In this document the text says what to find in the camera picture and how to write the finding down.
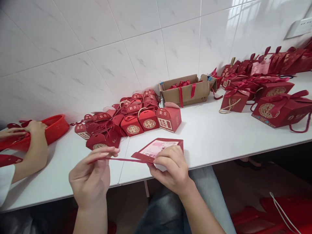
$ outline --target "white sleeve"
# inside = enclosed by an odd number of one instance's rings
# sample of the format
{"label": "white sleeve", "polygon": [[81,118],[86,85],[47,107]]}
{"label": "white sleeve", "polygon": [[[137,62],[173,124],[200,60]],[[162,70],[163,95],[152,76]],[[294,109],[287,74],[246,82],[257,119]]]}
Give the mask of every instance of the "white sleeve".
{"label": "white sleeve", "polygon": [[0,207],[3,205],[9,192],[15,172],[15,165],[0,167]]}

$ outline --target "jeans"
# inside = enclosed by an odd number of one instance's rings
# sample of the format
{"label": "jeans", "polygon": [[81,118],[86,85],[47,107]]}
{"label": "jeans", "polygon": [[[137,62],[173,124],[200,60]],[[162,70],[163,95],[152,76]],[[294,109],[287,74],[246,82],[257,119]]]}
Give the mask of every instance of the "jeans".
{"label": "jeans", "polygon": [[[189,172],[190,178],[226,234],[236,234],[212,166]],[[191,234],[188,218],[179,197],[163,187],[151,199],[135,234]]]}

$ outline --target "white table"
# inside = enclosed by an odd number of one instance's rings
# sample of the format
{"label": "white table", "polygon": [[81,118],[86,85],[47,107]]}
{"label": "white table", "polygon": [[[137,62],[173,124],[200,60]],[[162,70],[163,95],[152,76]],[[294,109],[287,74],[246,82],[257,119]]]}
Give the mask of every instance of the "white table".
{"label": "white table", "polygon": [[[11,185],[0,212],[12,211],[73,195],[68,182],[68,174],[74,166],[86,157],[91,150],[85,146],[86,140],[74,132],[74,127],[58,141],[49,145],[47,166],[40,172]],[[124,158],[129,137],[123,137],[118,158]],[[13,154],[23,158],[25,153],[5,150],[0,154]],[[110,161],[110,186],[118,186],[123,161]]]}
{"label": "white table", "polygon": [[[310,94],[306,98],[312,99],[311,72],[300,73],[290,82],[295,83],[290,94],[307,89]],[[222,89],[217,92],[219,95],[224,93]],[[207,102],[181,108],[182,123],[175,134],[157,129],[131,137],[126,159],[158,137],[183,139],[190,169],[312,141],[312,129],[307,133],[293,133],[288,126],[271,128],[251,116],[250,106],[245,106],[243,113],[220,114],[221,103],[222,99],[214,100],[210,94]],[[293,129],[304,130],[306,121],[307,116],[294,124]],[[145,164],[124,162],[119,183],[129,184],[148,178],[151,175]]]}
{"label": "white table", "polygon": [[[307,89],[311,91],[307,98],[312,99],[311,74],[301,73],[292,79],[295,86],[290,93]],[[220,90],[218,94],[222,95],[224,91]],[[222,99],[214,100],[210,94],[207,102],[182,108],[182,124],[175,134],[157,129],[123,138],[118,157],[130,159],[134,152],[158,137],[183,139],[186,161],[189,168],[194,169],[312,141],[312,129],[303,134],[290,132],[288,126],[273,129],[253,118],[250,106],[246,106],[243,113],[219,114],[221,102]],[[304,130],[306,121],[307,117],[293,128]],[[46,168],[11,186],[0,212],[72,196],[68,173],[89,152],[85,140],[71,127],[66,135],[49,146]],[[23,156],[13,150],[0,154]],[[111,187],[151,178],[148,167],[143,163],[110,161],[110,168]]]}

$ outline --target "electrical outlet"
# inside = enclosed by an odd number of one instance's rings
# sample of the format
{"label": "electrical outlet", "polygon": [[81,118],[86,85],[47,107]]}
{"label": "electrical outlet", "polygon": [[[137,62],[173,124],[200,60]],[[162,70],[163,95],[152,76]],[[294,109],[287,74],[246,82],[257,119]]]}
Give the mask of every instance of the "electrical outlet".
{"label": "electrical outlet", "polygon": [[312,30],[312,17],[302,19],[302,20],[297,20],[292,24],[285,38],[292,38],[295,36],[300,36],[306,33],[310,33],[311,30]]}

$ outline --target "hand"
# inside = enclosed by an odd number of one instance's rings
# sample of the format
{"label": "hand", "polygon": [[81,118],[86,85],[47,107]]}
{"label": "hand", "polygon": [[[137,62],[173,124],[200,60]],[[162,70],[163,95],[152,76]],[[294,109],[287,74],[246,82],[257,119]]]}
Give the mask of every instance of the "hand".
{"label": "hand", "polygon": [[117,157],[119,151],[115,147],[98,148],[93,150],[71,170],[69,183],[80,209],[96,208],[97,204],[105,201],[106,192],[111,181],[109,160],[98,160],[89,165],[88,163],[98,158]]}
{"label": "hand", "polygon": [[26,132],[15,132],[15,131],[20,131],[20,130],[24,130],[24,128],[9,128],[7,130],[4,130],[4,131],[0,132],[0,139],[5,139],[7,137],[26,134]]}
{"label": "hand", "polygon": [[25,129],[25,131],[33,133],[33,132],[37,132],[37,131],[43,131],[46,129],[47,125],[45,125],[44,123],[40,122],[40,121],[30,121],[28,126]]}
{"label": "hand", "polygon": [[153,163],[167,168],[167,171],[162,172],[154,164],[148,163],[153,177],[178,196],[186,195],[194,182],[189,177],[189,167],[180,146],[170,146],[159,152]]}

